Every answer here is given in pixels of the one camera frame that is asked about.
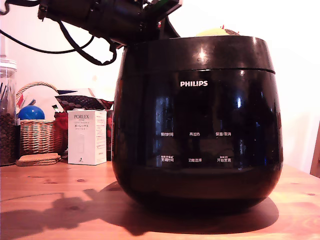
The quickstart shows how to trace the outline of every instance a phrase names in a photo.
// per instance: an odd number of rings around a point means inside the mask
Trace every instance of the wicker basket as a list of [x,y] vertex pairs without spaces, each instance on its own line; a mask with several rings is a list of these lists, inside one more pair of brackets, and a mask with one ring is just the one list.
[[[16,99],[23,92],[34,86],[47,86],[57,92],[57,89],[46,82],[33,82],[21,88]],[[22,120],[20,132],[20,155],[63,153],[68,147],[68,131],[57,126],[56,121]]]

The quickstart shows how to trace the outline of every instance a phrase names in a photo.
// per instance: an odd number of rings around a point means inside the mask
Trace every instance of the cork coaster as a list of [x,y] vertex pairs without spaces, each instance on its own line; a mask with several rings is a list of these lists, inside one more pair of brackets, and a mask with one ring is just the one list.
[[57,153],[45,153],[45,154],[25,155],[20,157],[18,161],[20,163],[37,163],[39,161],[56,160],[59,158],[60,156]]
[[53,165],[58,162],[58,159],[51,159],[51,160],[42,160],[42,161],[35,161],[35,162],[21,162],[16,161],[16,165],[18,167],[27,167],[27,166],[45,166],[45,165]]
[[53,165],[56,164],[58,160],[55,161],[47,161],[47,162],[35,162],[35,163],[19,163],[16,162],[16,165],[18,167],[31,167],[31,166],[47,166],[47,165]]

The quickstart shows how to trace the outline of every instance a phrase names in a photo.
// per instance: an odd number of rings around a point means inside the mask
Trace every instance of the white box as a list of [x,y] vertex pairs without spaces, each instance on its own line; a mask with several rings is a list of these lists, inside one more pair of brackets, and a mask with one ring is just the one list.
[[106,124],[106,111],[68,111],[68,164],[98,165],[107,161]]

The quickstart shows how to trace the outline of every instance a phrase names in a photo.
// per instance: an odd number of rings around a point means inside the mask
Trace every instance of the glass jar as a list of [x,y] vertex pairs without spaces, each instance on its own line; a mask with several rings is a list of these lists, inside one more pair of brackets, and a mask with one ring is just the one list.
[[0,166],[14,164],[16,143],[15,61],[0,59]]

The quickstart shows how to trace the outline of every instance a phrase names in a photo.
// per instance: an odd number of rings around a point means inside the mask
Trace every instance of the black cable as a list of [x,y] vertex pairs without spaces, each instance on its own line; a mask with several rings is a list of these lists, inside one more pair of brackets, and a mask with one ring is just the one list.
[[82,57],[84,57],[86,60],[88,60],[92,64],[95,64],[98,66],[106,66],[106,65],[112,64],[117,59],[117,46],[110,38],[104,37],[104,39],[110,44],[109,50],[110,52],[113,53],[113,57],[110,61],[101,62],[82,50],[82,48],[72,39],[68,30],[66,29],[66,27],[64,26],[61,20],[55,20],[55,21],[60,25],[60,29],[64,37],[66,38],[66,40],[70,43],[70,45],[77,51],[78,54],[80,54]]
[[21,7],[35,7],[40,4],[40,0],[30,1],[30,0],[6,0],[4,3],[5,11],[0,10],[0,15],[6,15],[10,12],[9,4],[21,6]]
[[[2,31],[0,29],[0,34],[3,34],[4,36],[6,36],[8,39],[11,39],[12,41],[16,42],[17,44],[20,44],[28,49],[40,52],[40,53],[44,53],[44,54],[68,54],[68,53],[73,53],[76,52],[75,49],[71,49],[71,50],[64,50],[64,51],[46,51],[46,50],[42,50],[39,48],[35,48],[33,46],[29,46],[21,41],[19,41],[18,39],[14,38],[13,36],[10,36],[9,34],[7,34],[6,32]],[[79,47],[81,49],[86,48],[90,43],[92,43],[92,41],[94,40],[95,36],[92,36],[91,39],[83,46]]]

